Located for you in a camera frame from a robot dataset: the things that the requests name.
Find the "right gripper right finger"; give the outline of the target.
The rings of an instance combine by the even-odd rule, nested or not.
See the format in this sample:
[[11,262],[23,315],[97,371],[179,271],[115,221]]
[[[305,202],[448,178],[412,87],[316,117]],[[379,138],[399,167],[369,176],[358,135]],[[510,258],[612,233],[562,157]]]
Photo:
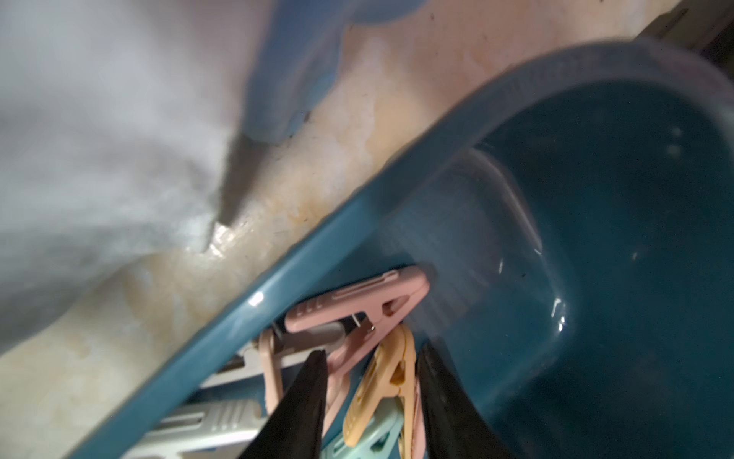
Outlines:
[[426,452],[430,458],[510,458],[431,343],[417,359]]

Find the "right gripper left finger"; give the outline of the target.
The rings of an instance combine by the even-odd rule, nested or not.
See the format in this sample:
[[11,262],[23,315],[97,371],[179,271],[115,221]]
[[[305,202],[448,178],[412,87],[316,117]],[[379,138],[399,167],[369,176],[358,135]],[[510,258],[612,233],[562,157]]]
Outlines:
[[264,428],[239,458],[318,458],[327,387],[326,353],[314,351]]

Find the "pink clothespin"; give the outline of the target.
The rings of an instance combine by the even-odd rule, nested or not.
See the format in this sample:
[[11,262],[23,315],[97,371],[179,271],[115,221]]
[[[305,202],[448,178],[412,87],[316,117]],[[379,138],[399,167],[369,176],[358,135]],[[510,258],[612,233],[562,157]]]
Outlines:
[[365,315],[335,350],[327,353],[328,389],[323,431],[332,426],[349,392],[349,375],[428,294],[430,284],[417,266],[391,270],[298,303],[285,326],[294,334]]
[[269,415],[272,415],[284,395],[282,374],[275,355],[275,333],[273,329],[268,328],[260,334],[258,353],[265,383],[266,411]]

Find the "white printed t-shirt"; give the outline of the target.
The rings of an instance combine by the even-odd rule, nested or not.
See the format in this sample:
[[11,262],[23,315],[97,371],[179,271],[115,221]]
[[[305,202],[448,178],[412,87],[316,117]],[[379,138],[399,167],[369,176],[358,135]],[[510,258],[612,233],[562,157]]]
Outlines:
[[1,5],[1,348],[208,246],[269,1]]

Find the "mint green clothespin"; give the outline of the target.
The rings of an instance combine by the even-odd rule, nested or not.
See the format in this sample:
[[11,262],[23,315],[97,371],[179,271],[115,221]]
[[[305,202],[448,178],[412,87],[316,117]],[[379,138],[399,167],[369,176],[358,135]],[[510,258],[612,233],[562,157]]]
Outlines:
[[320,453],[321,459],[389,458],[403,430],[403,406],[397,398],[383,399],[355,447],[348,447],[342,434]]

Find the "yellow clothespin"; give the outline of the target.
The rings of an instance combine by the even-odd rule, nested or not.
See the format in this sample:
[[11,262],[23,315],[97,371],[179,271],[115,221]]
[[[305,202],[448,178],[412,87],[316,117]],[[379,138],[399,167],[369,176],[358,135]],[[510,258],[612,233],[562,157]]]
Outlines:
[[414,336],[406,325],[400,324],[378,345],[349,405],[342,428],[346,446],[355,447],[359,443],[382,400],[398,398],[404,420],[399,435],[399,454],[403,458],[416,456],[413,452],[417,412],[416,361]]

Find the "pink clothespin in bin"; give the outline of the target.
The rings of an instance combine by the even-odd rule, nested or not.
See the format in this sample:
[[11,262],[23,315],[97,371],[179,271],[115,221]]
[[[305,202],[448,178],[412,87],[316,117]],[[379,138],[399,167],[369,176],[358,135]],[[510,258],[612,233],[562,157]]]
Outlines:
[[335,350],[327,353],[328,389],[323,431],[332,426],[349,392],[349,375],[428,294],[430,284],[417,266],[391,270],[298,303],[285,326],[294,334],[365,315]]

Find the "dark teal clothespin bin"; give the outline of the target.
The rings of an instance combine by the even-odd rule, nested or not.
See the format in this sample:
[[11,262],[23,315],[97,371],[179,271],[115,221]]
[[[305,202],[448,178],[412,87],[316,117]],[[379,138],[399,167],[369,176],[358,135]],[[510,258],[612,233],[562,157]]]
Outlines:
[[92,431],[118,458],[294,304],[415,264],[407,319],[519,457],[733,454],[733,83],[635,40],[471,94]]

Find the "light blue cloth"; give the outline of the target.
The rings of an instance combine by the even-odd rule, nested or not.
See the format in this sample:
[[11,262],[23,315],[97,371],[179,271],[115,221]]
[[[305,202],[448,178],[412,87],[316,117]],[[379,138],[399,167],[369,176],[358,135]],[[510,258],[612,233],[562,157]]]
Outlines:
[[409,15],[420,1],[278,1],[247,83],[241,132],[281,143],[328,94],[338,77],[343,36],[352,25]]

